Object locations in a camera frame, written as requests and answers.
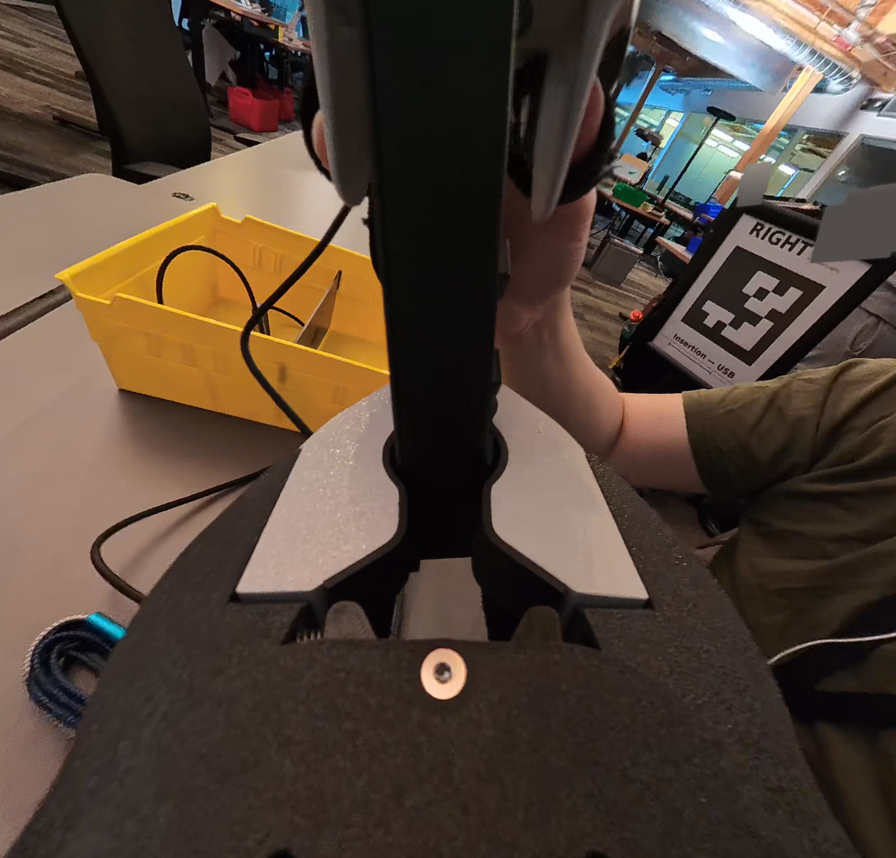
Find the person's right forearm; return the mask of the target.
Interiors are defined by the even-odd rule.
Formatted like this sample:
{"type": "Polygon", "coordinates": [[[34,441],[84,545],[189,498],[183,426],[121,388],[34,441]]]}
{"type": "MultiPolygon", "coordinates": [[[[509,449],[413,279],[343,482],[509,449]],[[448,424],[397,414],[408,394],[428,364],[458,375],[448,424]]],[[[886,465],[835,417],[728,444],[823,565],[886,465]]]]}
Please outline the person's right forearm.
{"type": "Polygon", "coordinates": [[[568,295],[540,308],[502,302],[503,382],[635,488],[706,494],[680,394],[627,394],[590,359],[568,295]]]}

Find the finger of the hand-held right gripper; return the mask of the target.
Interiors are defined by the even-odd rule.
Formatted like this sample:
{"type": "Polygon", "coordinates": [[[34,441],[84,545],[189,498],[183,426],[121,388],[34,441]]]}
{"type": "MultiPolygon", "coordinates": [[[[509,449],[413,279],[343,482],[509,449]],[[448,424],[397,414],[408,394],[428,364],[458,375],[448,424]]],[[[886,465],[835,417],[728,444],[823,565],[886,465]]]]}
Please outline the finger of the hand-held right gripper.
{"type": "MultiPolygon", "coordinates": [[[[586,116],[600,85],[611,101],[642,0],[518,0],[512,81],[512,181],[532,220],[557,208],[586,116]]],[[[593,146],[611,148],[613,122],[593,146]]]]}
{"type": "Polygon", "coordinates": [[[311,76],[299,105],[306,146],[344,204],[360,204],[373,155],[362,0],[303,0],[311,76]]]}

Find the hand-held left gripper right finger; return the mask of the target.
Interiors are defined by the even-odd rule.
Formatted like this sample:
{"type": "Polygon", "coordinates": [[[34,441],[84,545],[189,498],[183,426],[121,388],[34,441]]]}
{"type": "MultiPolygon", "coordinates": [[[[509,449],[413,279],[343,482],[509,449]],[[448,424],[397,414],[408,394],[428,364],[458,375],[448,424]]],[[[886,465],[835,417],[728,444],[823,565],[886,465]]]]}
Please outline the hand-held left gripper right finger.
{"type": "Polygon", "coordinates": [[[508,386],[497,393],[497,464],[483,493],[483,593],[520,617],[548,606],[634,609],[650,597],[585,452],[508,386]]]}

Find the black USB cable grey plug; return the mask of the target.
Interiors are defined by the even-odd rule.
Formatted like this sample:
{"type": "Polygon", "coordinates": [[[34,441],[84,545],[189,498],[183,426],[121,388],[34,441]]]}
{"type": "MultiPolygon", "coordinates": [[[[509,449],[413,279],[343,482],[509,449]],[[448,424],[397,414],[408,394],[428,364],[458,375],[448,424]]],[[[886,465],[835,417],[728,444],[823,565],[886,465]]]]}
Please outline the black USB cable grey plug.
{"type": "MultiPolygon", "coordinates": [[[[222,252],[218,251],[212,247],[206,247],[199,244],[186,244],[179,247],[174,248],[170,251],[162,260],[158,272],[155,277],[155,298],[157,304],[164,305],[164,282],[166,274],[175,261],[175,259],[188,254],[188,253],[202,253],[205,255],[209,255],[223,262],[227,267],[229,267],[238,277],[239,281],[243,285],[245,292],[249,298],[250,305],[252,308],[252,313],[256,313],[259,308],[259,302],[256,300],[254,291],[250,282],[248,281],[246,275],[241,270],[241,268],[230,259],[228,256],[224,255],[222,252]]],[[[306,323],[301,320],[298,316],[292,314],[291,312],[282,309],[277,306],[273,306],[270,311],[264,313],[259,316],[259,319],[253,324],[253,329],[260,332],[263,335],[270,335],[272,333],[271,324],[270,324],[270,313],[278,313],[285,317],[287,317],[292,322],[296,323],[301,329],[305,328],[306,323]]]]}

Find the person's right hand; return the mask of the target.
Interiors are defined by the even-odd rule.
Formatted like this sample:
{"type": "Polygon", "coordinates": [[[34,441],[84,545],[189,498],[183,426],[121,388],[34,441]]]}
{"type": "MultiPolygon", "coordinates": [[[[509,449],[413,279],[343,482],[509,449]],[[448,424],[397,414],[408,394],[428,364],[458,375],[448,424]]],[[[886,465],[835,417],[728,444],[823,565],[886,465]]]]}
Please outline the person's right hand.
{"type": "Polygon", "coordinates": [[[572,314],[572,285],[585,258],[596,203],[592,189],[574,202],[558,205],[538,224],[532,220],[530,201],[507,184],[504,235],[510,276],[497,305],[497,347],[508,347],[534,327],[572,314]]]}

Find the framed marker sign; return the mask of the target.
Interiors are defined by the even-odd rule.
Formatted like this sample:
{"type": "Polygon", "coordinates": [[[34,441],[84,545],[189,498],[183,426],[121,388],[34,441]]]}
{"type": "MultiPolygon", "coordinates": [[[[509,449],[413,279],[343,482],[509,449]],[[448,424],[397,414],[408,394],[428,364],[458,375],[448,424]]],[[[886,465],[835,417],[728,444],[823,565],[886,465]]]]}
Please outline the framed marker sign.
{"type": "Polygon", "coordinates": [[[689,385],[719,388],[789,372],[894,272],[894,248],[849,244],[812,258],[822,230],[776,203],[722,214],[690,261],[680,296],[664,305],[646,349],[689,385]]]}

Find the wooden support post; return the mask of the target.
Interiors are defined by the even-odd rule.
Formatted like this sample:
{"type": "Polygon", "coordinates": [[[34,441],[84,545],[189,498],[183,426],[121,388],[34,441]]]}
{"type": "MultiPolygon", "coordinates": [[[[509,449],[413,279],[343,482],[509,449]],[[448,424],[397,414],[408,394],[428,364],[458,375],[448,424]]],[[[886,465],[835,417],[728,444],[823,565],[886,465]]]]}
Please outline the wooden support post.
{"type": "Polygon", "coordinates": [[[817,69],[809,66],[801,68],[796,80],[785,91],[740,161],[723,180],[716,195],[723,205],[733,198],[741,205],[755,204],[762,200],[777,165],[777,162],[764,161],[763,158],[821,80],[822,74],[817,69]]]}

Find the dark metal bar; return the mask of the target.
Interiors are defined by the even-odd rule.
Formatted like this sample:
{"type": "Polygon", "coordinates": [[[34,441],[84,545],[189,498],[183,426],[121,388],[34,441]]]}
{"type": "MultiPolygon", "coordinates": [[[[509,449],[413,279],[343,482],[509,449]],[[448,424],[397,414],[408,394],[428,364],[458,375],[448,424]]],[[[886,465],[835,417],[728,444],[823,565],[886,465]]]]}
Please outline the dark metal bar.
{"type": "Polygon", "coordinates": [[[65,285],[59,284],[56,288],[2,314],[0,339],[5,340],[71,301],[71,292],[65,285]]]}

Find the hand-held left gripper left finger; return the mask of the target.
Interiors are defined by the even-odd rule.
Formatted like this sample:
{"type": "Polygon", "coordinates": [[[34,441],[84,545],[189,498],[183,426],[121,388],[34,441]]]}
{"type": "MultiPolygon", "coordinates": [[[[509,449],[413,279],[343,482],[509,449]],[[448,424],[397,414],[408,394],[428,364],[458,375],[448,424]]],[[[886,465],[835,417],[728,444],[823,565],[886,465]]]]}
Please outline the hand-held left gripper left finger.
{"type": "Polygon", "coordinates": [[[246,603],[299,602],[323,620],[336,588],[405,535],[392,470],[390,386],[321,426],[300,449],[235,588],[246,603]]]}

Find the black divider plate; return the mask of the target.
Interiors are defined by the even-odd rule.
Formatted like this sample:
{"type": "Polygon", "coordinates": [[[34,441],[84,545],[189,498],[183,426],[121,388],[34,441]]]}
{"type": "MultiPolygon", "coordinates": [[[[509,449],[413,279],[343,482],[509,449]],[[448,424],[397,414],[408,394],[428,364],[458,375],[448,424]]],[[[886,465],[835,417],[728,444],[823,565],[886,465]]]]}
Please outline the black divider plate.
{"type": "Polygon", "coordinates": [[[330,324],[342,281],[342,270],[334,275],[329,287],[303,326],[295,344],[309,349],[319,350],[330,330],[330,324]]]}

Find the yellow plastic bin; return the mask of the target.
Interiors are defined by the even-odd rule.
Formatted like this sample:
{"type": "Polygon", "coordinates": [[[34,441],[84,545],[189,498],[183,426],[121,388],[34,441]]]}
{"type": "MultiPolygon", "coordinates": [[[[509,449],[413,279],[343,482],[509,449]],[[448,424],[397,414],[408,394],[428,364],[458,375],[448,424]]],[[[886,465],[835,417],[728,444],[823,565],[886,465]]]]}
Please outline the yellow plastic bin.
{"type": "MultiPolygon", "coordinates": [[[[239,341],[252,308],[229,267],[202,253],[175,259],[165,277],[165,304],[157,304],[160,264],[186,244],[215,248],[236,262],[260,304],[317,239],[204,204],[56,277],[71,292],[119,389],[295,430],[244,363],[239,341]]],[[[272,333],[251,337],[260,371],[310,430],[389,380],[382,289],[369,257],[331,244],[276,306],[307,324],[339,270],[340,290],[319,350],[296,345],[302,329],[274,312],[272,333]]]]}

